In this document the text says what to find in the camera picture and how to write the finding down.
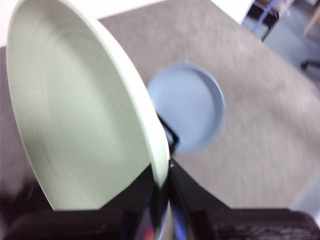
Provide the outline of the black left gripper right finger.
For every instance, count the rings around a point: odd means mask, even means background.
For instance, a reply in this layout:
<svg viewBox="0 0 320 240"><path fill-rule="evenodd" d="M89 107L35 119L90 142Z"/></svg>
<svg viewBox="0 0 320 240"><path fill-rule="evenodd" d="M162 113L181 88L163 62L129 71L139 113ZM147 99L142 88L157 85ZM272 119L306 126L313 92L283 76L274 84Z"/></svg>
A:
<svg viewBox="0 0 320 240"><path fill-rule="evenodd" d="M169 203L178 240L318 240L307 213L288 208L232 208L169 162Z"/></svg>

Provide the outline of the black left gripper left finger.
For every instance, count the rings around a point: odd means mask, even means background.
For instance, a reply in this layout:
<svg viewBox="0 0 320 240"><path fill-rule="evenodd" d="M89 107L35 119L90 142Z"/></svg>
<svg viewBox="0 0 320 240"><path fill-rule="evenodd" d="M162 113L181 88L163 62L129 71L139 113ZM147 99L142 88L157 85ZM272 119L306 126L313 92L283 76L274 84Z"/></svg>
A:
<svg viewBox="0 0 320 240"><path fill-rule="evenodd" d="M168 182L158 187L148 166L99 209L38 211L13 222L6 240L157 240L168 207Z"/></svg>

